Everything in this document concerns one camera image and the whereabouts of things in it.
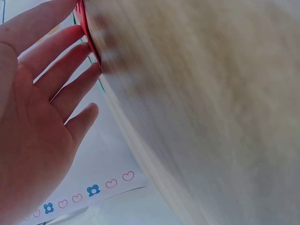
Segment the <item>teal edge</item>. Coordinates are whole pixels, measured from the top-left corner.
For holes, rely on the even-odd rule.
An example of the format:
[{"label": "teal edge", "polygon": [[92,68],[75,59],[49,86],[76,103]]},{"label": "teal edge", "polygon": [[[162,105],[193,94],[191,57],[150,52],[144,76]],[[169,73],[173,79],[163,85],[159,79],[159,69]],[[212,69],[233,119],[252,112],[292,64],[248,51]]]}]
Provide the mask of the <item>teal edge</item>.
[{"label": "teal edge", "polygon": [[[72,14],[71,14],[71,19],[72,19],[73,24],[76,25],[76,19],[74,16],[74,12],[72,12]],[[97,86],[102,90],[103,93],[106,94],[105,89],[99,79],[97,80]]]}]

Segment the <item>hand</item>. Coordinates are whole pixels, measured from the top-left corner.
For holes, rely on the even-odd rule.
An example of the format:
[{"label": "hand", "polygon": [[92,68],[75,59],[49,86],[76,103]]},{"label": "hand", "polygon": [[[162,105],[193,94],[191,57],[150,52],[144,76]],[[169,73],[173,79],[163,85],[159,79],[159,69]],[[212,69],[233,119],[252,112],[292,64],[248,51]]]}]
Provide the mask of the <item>hand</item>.
[{"label": "hand", "polygon": [[63,21],[76,2],[52,0],[0,26],[0,224],[22,221],[47,199],[98,115],[98,107],[91,104],[66,123],[97,81],[96,64],[60,90],[89,55],[86,43],[70,50],[34,83],[83,36],[80,26],[66,28],[19,57]]}]

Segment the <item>finger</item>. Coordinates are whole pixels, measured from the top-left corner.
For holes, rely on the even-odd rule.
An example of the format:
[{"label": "finger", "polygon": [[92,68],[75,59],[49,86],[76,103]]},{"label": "finger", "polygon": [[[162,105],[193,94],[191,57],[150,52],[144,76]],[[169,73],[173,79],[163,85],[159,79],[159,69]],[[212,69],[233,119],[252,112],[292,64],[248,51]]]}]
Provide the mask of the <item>finger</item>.
[{"label": "finger", "polygon": [[57,109],[63,122],[66,122],[82,98],[95,85],[100,74],[101,70],[97,63],[93,63],[87,71],[64,87],[51,101],[51,105]]},{"label": "finger", "polygon": [[19,56],[70,15],[76,3],[52,0],[16,16],[0,26],[0,43],[12,47]]},{"label": "finger", "polygon": [[91,103],[81,113],[70,119],[66,124],[66,128],[69,130],[73,138],[75,150],[78,149],[84,136],[94,124],[98,114],[98,106],[95,103]]},{"label": "finger", "polygon": [[48,96],[49,101],[52,100],[90,52],[88,43],[83,42],[75,46],[41,76],[35,86]]},{"label": "finger", "polygon": [[81,26],[71,26],[52,35],[18,61],[24,64],[35,79],[47,66],[53,62],[64,50],[83,37]]}]

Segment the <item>white surface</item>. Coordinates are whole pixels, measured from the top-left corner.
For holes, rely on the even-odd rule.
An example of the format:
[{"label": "white surface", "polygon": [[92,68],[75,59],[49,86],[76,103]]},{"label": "white surface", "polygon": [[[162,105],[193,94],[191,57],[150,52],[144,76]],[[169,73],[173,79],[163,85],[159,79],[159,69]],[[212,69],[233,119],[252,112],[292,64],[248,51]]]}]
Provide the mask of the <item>white surface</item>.
[{"label": "white surface", "polygon": [[[7,0],[5,18],[10,19],[41,2],[42,0]],[[72,20],[69,17],[60,24],[57,32],[70,25]],[[70,81],[89,66],[90,63],[86,60]],[[71,118],[91,102],[99,106],[100,114],[80,145],[70,171],[55,192],[22,225],[42,223],[125,191],[146,186],[147,180],[125,143],[97,85],[82,100]],[[96,190],[89,191],[94,185],[97,185],[97,193]]]},{"label": "white surface", "polygon": [[49,225],[181,225],[152,186],[117,195],[78,213]]}]

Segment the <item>heart pattern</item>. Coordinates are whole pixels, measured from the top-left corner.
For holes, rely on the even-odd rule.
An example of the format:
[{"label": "heart pattern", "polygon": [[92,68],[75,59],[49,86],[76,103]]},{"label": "heart pattern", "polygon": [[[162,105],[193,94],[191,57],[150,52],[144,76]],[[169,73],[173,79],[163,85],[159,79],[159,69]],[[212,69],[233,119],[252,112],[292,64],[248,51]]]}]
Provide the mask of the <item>heart pattern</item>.
[{"label": "heart pattern", "polygon": [[64,209],[68,205],[68,201],[66,199],[58,202],[58,207]]},{"label": "heart pattern", "polygon": [[82,194],[77,194],[77,195],[74,195],[74,196],[72,197],[72,201],[73,201],[74,203],[78,203],[78,202],[80,202],[82,199],[83,199]]},{"label": "heart pattern", "polygon": [[33,213],[33,216],[34,216],[35,218],[38,218],[40,215],[41,215],[41,211],[40,211],[40,210],[36,210],[36,211]]},{"label": "heart pattern", "polygon": [[135,173],[133,171],[129,171],[128,173],[125,173],[122,175],[122,179],[124,181],[131,181],[135,177]]},{"label": "heart pattern", "polygon": [[114,188],[115,186],[117,186],[118,182],[116,179],[112,179],[111,181],[108,181],[105,183],[105,186],[109,189]]}]

